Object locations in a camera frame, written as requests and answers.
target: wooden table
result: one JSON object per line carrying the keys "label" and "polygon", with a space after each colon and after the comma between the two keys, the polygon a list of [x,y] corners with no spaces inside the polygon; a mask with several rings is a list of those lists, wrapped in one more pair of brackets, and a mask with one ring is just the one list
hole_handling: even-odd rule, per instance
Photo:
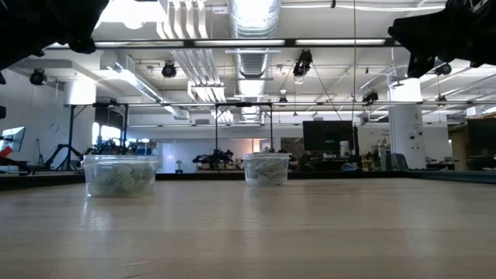
{"label": "wooden table", "polygon": [[496,188],[413,179],[0,192],[0,277],[496,278]]}

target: white pillar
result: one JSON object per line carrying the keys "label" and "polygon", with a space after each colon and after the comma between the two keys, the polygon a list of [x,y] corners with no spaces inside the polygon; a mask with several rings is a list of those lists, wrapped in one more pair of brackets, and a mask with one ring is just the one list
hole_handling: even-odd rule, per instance
{"label": "white pillar", "polygon": [[[96,102],[96,84],[89,80],[66,82],[66,105],[86,105]],[[92,128],[95,121],[95,109],[76,108],[74,114],[73,143],[72,146],[79,152],[86,151],[92,146]]]}
{"label": "white pillar", "polygon": [[[418,79],[408,79],[403,85],[390,87],[389,101],[419,102],[422,100]],[[425,168],[425,147],[422,131],[421,105],[396,105],[389,108],[391,152],[405,155],[411,169]]]}

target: desk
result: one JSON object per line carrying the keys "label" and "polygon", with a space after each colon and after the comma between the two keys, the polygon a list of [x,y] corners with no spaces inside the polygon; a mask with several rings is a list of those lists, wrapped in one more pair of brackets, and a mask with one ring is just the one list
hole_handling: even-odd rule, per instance
{"label": "desk", "polygon": [[421,179],[162,181],[0,192],[2,278],[495,278],[496,188]]}

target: tripod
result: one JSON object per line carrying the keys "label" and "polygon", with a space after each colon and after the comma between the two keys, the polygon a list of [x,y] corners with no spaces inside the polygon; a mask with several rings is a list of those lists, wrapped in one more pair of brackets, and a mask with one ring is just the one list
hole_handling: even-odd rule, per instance
{"label": "tripod", "polygon": [[41,148],[40,148],[40,139],[36,139],[38,142],[38,166],[43,166],[45,164],[45,158],[43,158],[43,155],[41,154]]}

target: clear plastic tub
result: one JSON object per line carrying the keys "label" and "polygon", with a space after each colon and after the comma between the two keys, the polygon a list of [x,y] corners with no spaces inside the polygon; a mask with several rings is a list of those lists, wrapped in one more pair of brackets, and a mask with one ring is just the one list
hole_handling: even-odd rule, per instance
{"label": "clear plastic tub", "polygon": [[276,186],[288,179],[289,154],[287,153],[245,154],[243,159],[248,185]]}
{"label": "clear plastic tub", "polygon": [[135,196],[153,190],[158,157],[85,155],[83,165],[89,195]]}

